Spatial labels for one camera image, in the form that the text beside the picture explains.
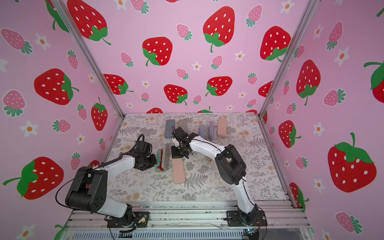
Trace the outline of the grey case with red glasses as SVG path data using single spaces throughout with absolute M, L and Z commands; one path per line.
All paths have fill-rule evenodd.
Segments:
M 155 171 L 157 173 L 165 172 L 169 169 L 169 162 L 171 157 L 171 145 L 166 144 L 165 147 L 161 150 L 158 150 L 157 155 L 157 164 Z

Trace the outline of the light blue case white glasses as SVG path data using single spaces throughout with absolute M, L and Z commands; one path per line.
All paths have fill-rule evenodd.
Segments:
M 199 135 L 200 135 L 203 139 L 205 139 L 205 137 L 206 137 L 206 133 L 205 133 L 205 126 L 204 126 L 204 125 L 200 125 L 200 126 L 199 126 Z

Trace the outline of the grey case mint interior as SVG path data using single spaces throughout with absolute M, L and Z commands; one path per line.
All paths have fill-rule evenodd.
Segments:
M 176 128 L 181 128 L 183 131 L 188 130 L 188 121 L 186 119 L 181 119 L 176 122 Z

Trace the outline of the pink case black glasses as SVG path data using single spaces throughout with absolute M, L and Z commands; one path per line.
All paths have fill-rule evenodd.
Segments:
M 183 159 L 172 159 L 174 184 L 183 184 L 186 181 Z

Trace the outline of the blue-grey case purple glasses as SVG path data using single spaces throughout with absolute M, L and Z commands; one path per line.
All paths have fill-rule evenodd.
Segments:
M 166 126 L 165 126 L 165 138 L 171 139 L 173 137 L 173 131 L 175 127 L 175 120 L 166 120 Z

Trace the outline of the grey case tan interior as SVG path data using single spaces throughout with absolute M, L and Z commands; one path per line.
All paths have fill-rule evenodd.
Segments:
M 209 123 L 209 140 L 213 140 L 215 138 L 215 125 L 214 122 L 210 121 Z

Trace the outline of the pink case round glasses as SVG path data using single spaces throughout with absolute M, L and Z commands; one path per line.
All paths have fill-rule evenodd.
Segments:
M 217 128 L 218 137 L 225 138 L 227 136 L 227 127 L 228 127 L 227 119 L 219 118 L 218 128 Z

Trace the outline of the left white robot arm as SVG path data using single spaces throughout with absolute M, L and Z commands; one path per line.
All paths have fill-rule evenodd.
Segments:
M 72 210 L 88 211 L 113 219 L 133 221 L 132 206 L 107 196 L 108 183 L 120 174 L 130 171 L 146 171 L 157 163 L 152 154 L 152 145 L 139 135 L 134 146 L 111 161 L 95 167 L 81 167 L 76 176 L 68 181 L 71 184 L 65 203 L 60 204 Z

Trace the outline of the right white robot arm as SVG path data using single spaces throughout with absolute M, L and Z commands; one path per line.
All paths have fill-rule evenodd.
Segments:
M 203 139 L 196 133 L 188 134 L 181 127 L 173 128 L 171 147 L 172 158 L 189 158 L 192 152 L 200 153 L 215 161 L 221 178 L 235 193 L 241 221 L 250 225 L 256 218 L 259 208 L 251 198 L 246 181 L 246 163 L 236 147 L 217 145 Z

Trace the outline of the floral table mat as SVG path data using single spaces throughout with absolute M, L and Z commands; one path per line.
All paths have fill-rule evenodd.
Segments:
M 199 126 L 209 131 L 210 121 L 214 125 L 219 118 L 227 119 L 227 136 L 215 137 L 213 142 L 219 145 L 232 144 L 236 147 L 247 165 L 246 180 L 255 201 L 280 201 L 287 198 L 282 187 L 266 141 L 259 126 L 258 116 L 252 113 L 204 113 L 204 114 L 128 114 L 125 116 L 109 160 L 132 148 L 140 134 L 152 144 L 153 153 L 163 149 L 166 144 L 166 120 L 186 119 L 187 133 L 198 133 Z M 107 195 L 120 202 L 155 202 L 155 201 L 234 201 L 232 187 L 220 176 L 214 160 L 193 153 L 183 160 L 186 181 L 176 185 L 173 171 L 168 169 L 157 173 L 155 169 L 146 171 L 130 170 L 112 179 L 107 188 Z

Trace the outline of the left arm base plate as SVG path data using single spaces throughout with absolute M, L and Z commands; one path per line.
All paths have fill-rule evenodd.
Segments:
M 132 212 L 122 218 L 106 216 L 105 221 L 110 229 L 124 228 L 133 231 L 137 228 L 146 228 L 149 217 L 149 212 Z

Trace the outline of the aluminium rail frame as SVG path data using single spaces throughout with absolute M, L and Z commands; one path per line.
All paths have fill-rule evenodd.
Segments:
M 289 200 L 258 201 L 264 211 L 263 223 L 255 228 L 261 240 L 314 240 L 306 214 Z M 241 240 L 245 226 L 230 227 L 228 211 L 237 209 L 234 201 L 135 202 L 136 213 L 149 214 L 147 226 L 107 227 L 104 216 L 73 211 L 59 237 L 61 240 Z

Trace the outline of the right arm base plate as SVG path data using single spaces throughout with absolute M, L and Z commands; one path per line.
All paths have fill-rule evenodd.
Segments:
M 224 221 L 228 223 L 229 227 L 261 228 L 268 226 L 265 212 L 262 210 L 258 210 L 255 215 L 253 213 L 245 214 L 240 210 L 227 211 Z

